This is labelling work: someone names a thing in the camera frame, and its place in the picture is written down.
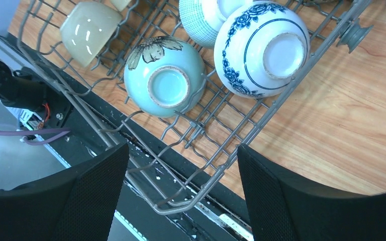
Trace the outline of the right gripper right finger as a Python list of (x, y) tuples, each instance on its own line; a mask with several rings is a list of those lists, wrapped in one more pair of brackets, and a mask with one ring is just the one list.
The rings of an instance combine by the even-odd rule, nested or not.
[(386, 240), (386, 193), (318, 183), (245, 144), (237, 159), (255, 240)]

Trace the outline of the grey wire dish rack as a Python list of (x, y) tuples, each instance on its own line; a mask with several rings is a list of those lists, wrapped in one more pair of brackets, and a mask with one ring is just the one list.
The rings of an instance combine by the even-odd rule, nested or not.
[[(128, 180), (160, 215), (192, 209), (335, 40), (369, 6), (352, 1), (21, 1), (17, 46), (109, 147), (125, 132), (150, 156)], [(293, 26), (301, 58), (276, 86), (236, 67), (239, 37)]]

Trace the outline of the white blue floral bowl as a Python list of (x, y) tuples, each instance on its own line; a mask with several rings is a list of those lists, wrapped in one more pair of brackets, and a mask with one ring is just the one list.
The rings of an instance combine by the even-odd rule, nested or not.
[(244, 98), (282, 93), (310, 56), (302, 18), (273, 1), (254, 1), (234, 11), (221, 26), (214, 64), (222, 84)]

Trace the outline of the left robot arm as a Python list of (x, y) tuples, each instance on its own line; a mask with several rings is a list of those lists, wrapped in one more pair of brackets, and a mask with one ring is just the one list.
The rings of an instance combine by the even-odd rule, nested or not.
[(0, 61), (0, 100), (5, 106), (40, 111), (46, 93), (45, 84), (13, 76), (11, 69)]

